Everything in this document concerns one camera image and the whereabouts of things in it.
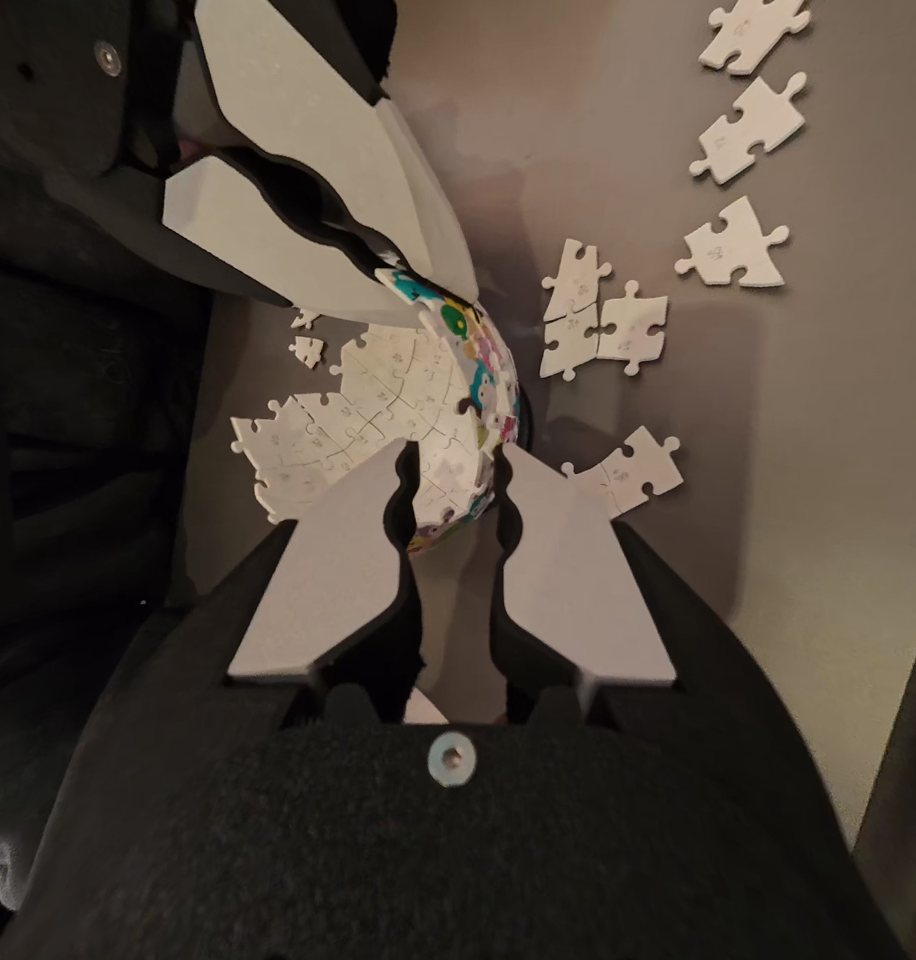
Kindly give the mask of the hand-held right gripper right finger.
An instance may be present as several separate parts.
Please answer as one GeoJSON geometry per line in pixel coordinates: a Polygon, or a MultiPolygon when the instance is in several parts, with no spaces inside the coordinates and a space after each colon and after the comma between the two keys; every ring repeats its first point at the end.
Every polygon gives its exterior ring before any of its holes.
{"type": "Polygon", "coordinates": [[[677,679],[608,513],[516,445],[496,453],[492,660],[520,689],[677,679]]]}

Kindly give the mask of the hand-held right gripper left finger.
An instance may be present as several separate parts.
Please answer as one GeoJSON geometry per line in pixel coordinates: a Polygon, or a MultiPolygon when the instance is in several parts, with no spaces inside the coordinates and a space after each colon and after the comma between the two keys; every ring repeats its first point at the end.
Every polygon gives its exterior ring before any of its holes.
{"type": "Polygon", "coordinates": [[[397,439],[311,507],[231,659],[230,679],[415,684],[422,611],[408,547],[419,482],[417,442],[397,439]]]}

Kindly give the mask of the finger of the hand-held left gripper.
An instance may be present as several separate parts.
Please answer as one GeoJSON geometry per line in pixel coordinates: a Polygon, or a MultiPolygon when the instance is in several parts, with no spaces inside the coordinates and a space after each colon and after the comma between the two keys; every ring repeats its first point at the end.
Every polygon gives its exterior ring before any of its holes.
{"type": "Polygon", "coordinates": [[[319,186],[321,227],[376,268],[405,269],[473,303],[463,230],[337,2],[197,2],[196,39],[224,121],[271,162],[319,186]]]}
{"type": "Polygon", "coordinates": [[[165,181],[162,223],[297,308],[364,324],[416,323],[416,306],[367,279],[338,248],[301,236],[218,156],[165,181]]]}

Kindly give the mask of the puzzle pieces group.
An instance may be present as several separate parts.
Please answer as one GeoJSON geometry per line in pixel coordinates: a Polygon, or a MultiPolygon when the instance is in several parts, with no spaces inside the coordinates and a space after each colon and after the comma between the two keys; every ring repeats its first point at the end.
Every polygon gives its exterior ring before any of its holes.
{"type": "MultiPolygon", "coordinates": [[[[806,119],[795,99],[807,85],[806,73],[791,75],[781,89],[757,73],[779,42],[804,31],[811,19],[807,3],[795,1],[741,1],[710,13],[708,26],[715,35],[699,55],[701,66],[752,79],[732,104],[735,117],[723,114],[699,135],[702,154],[689,165],[692,178],[727,186],[757,162],[756,149],[772,153],[803,128],[806,119]]],[[[736,274],[745,289],[783,286],[772,249],[790,240],[790,228],[781,224],[765,231],[748,196],[727,204],[718,219],[720,229],[705,222],[684,237],[688,255],[676,262],[676,274],[695,273],[708,287],[728,286],[736,274]]],[[[543,316],[542,378],[572,381],[576,369],[594,359],[621,363],[624,374],[635,377],[643,365],[661,358],[667,296],[643,297],[638,282],[629,280],[624,294],[599,304],[600,281],[610,273],[611,265],[599,262],[595,246],[565,242],[558,273],[542,281],[552,294],[543,316]]],[[[567,462],[561,470],[613,520],[682,484],[674,459],[679,449],[677,438],[658,440],[641,426],[589,469],[576,472],[567,462]]]]}

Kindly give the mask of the partly built white puzzle ball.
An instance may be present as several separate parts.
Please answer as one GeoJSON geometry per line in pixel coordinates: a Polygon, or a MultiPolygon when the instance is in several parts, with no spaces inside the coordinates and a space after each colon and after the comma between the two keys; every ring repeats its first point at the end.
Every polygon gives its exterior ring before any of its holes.
{"type": "Polygon", "coordinates": [[[521,391],[511,351],[486,308],[404,270],[378,278],[416,328],[371,323],[332,366],[339,390],[270,401],[269,418],[233,418],[234,453],[254,469],[272,524],[299,521],[325,492],[392,441],[418,445],[412,554],[475,522],[494,498],[494,458],[516,444],[521,391]]]}

